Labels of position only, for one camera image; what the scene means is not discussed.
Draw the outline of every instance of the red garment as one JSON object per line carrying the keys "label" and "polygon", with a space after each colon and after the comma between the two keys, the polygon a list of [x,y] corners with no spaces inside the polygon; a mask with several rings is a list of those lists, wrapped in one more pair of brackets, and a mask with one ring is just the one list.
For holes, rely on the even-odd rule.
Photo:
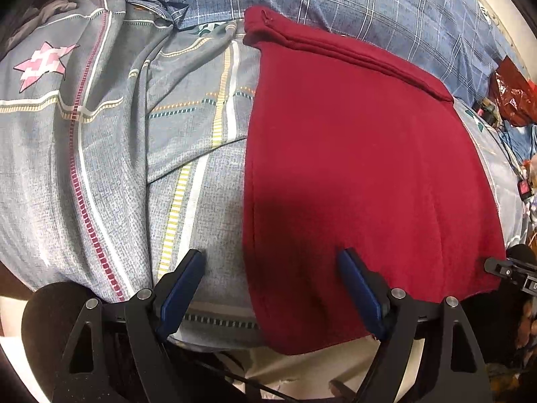
{"label": "red garment", "polygon": [[248,130],[244,259],[267,344],[284,354],[366,335],[338,276],[354,247],[414,298],[495,289],[505,258],[476,149],[435,77],[355,39],[245,13],[261,50]]}

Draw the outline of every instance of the red cloth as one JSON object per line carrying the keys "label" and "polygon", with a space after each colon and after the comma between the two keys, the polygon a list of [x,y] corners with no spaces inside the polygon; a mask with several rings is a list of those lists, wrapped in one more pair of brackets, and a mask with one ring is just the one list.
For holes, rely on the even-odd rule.
{"label": "red cloth", "polygon": [[355,39],[262,7],[244,184],[243,246],[267,344],[284,354],[366,335],[336,269],[354,247],[414,298],[495,289],[505,258],[476,149],[435,77]]}

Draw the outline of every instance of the silver screw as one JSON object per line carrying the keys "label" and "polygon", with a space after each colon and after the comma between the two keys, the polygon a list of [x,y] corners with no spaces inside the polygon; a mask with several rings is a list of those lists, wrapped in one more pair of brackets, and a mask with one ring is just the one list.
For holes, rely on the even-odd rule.
{"label": "silver screw", "polygon": [[86,308],[88,309],[95,309],[99,305],[99,301],[96,298],[90,298],[86,302]]}
{"label": "silver screw", "polygon": [[151,297],[151,294],[152,294],[151,289],[144,288],[144,289],[139,290],[136,296],[140,300],[147,300],[149,297]]}
{"label": "silver screw", "polygon": [[402,298],[405,298],[406,292],[404,292],[404,290],[402,290],[401,288],[393,288],[391,290],[391,295],[401,300]]}
{"label": "silver screw", "polygon": [[457,307],[458,306],[458,300],[455,297],[449,296],[446,298],[446,303],[450,305],[451,307]]}

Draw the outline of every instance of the star print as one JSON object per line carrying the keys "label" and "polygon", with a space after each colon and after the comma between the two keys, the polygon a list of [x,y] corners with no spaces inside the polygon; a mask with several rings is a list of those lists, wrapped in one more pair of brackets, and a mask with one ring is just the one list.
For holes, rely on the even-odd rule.
{"label": "star print", "polygon": [[65,77],[65,66],[60,61],[60,57],[65,56],[78,46],[78,44],[74,44],[69,47],[54,48],[48,42],[44,42],[39,50],[33,52],[30,59],[13,67],[13,69],[23,72],[20,77],[22,85],[19,92],[33,85],[47,72],[57,72]]}

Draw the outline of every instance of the blue cloth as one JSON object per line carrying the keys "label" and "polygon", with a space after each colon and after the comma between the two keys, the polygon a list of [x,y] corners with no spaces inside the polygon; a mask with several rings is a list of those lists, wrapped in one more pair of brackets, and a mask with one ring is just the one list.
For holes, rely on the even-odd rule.
{"label": "blue cloth", "polygon": [[127,0],[177,28],[237,19],[265,5],[299,23],[370,42],[439,78],[472,104],[506,53],[517,58],[477,0]]}
{"label": "blue cloth", "polygon": [[504,121],[499,135],[501,140],[511,147],[520,164],[530,160],[537,152],[537,128],[535,124],[514,127],[508,121]]}

